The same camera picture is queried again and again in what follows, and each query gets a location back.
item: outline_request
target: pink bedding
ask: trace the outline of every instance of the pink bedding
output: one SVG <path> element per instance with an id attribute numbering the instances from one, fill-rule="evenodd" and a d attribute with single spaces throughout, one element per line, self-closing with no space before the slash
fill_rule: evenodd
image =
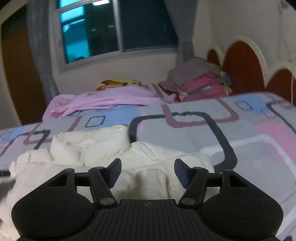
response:
<path id="1" fill-rule="evenodd" d="M 81 95 L 59 95 L 48 105 L 42 120 L 62 118 L 78 110 L 108 109 L 116 105 L 152 105 L 173 103 L 175 95 L 165 99 L 141 86 L 123 86 L 87 92 Z"/>

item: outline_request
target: black mount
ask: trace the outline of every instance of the black mount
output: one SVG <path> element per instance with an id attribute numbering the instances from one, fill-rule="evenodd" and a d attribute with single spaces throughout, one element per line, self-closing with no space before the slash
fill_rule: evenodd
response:
<path id="1" fill-rule="evenodd" d="M 121 173 L 121 160 L 87 173 L 65 169 L 19 200 L 12 220 L 21 238 L 38 240 L 276 240 L 280 205 L 232 170 L 209 173 L 175 161 L 184 188 L 175 200 L 122 200 L 110 188 Z M 94 203 L 77 193 L 89 186 Z M 207 187 L 220 187 L 203 199 Z"/>

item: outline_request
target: pink cloth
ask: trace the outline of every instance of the pink cloth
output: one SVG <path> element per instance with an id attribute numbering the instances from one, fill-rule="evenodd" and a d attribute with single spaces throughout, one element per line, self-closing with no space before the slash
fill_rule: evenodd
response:
<path id="1" fill-rule="evenodd" d="M 193 79 L 182 85 L 180 90 L 188 94 L 182 99 L 182 102 L 226 97 L 221 85 L 221 79 L 213 72 L 206 72 L 202 76 Z"/>
<path id="2" fill-rule="evenodd" d="M 81 95 L 59 95 L 50 102 L 42 120 L 62 118 L 77 110 L 108 109 L 121 104 L 168 104 L 173 103 L 174 98 L 173 94 L 162 99 L 155 93 L 137 85 L 87 92 Z"/>

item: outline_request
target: pile of clothes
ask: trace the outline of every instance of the pile of clothes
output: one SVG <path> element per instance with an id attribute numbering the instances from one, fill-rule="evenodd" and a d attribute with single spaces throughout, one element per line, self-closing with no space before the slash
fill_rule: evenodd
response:
<path id="1" fill-rule="evenodd" d="M 226 97 L 231 94 L 229 76 L 217 65 L 195 58 L 178 65 L 159 83 L 166 93 L 175 93 L 177 101 Z"/>

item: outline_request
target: red scalloped headboard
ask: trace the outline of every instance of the red scalloped headboard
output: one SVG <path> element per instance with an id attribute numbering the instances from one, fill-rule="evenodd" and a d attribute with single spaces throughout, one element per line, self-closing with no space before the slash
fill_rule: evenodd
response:
<path id="1" fill-rule="evenodd" d="M 218 54 L 214 49 L 208 53 L 207 60 L 220 65 Z M 268 91 L 273 92 L 286 100 L 291 100 L 291 77 L 287 69 L 276 72 L 264 87 L 263 73 L 260 62 L 253 49 L 243 41 L 233 43 L 225 56 L 222 69 L 231 79 L 233 94 Z M 294 89 L 294 104 L 296 104 L 296 90 Z"/>

